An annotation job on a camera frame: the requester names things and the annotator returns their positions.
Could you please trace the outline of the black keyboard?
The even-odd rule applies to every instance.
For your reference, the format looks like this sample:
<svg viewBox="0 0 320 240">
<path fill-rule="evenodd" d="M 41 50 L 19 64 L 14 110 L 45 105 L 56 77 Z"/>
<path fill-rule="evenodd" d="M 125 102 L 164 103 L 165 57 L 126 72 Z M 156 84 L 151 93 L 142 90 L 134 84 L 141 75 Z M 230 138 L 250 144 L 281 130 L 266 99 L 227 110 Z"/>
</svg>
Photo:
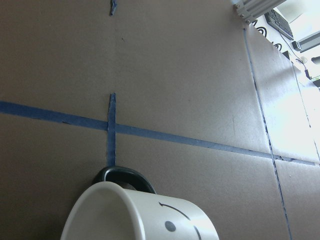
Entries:
<svg viewBox="0 0 320 240">
<path fill-rule="evenodd" d="M 290 24 L 287 20 L 282 17 L 277 11 L 274 9 L 266 12 L 264 14 L 266 22 L 272 26 L 274 29 L 279 31 L 282 35 L 284 35 L 289 40 L 294 40 L 294 35 L 291 30 Z"/>
</svg>

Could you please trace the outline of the aluminium frame post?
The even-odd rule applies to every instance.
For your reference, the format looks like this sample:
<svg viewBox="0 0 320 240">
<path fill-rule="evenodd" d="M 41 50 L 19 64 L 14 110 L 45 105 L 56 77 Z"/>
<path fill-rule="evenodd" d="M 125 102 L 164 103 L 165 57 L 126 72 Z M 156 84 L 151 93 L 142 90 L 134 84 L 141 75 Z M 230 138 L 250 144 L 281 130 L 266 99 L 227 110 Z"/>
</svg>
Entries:
<svg viewBox="0 0 320 240">
<path fill-rule="evenodd" d="M 233 8 L 244 23 L 250 24 L 286 0 L 232 0 Z"/>
</svg>

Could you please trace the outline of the white smiley mug black handle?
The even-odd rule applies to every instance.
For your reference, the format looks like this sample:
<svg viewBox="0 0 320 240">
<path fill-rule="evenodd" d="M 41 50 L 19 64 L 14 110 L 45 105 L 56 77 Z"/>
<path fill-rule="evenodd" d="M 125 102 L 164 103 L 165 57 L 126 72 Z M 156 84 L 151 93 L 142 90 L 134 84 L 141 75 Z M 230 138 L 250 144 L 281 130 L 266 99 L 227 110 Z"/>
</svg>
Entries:
<svg viewBox="0 0 320 240">
<path fill-rule="evenodd" d="M 103 168 L 77 199 L 62 240 L 217 240 L 209 217 L 194 203 L 157 194 L 139 172 Z"/>
</svg>

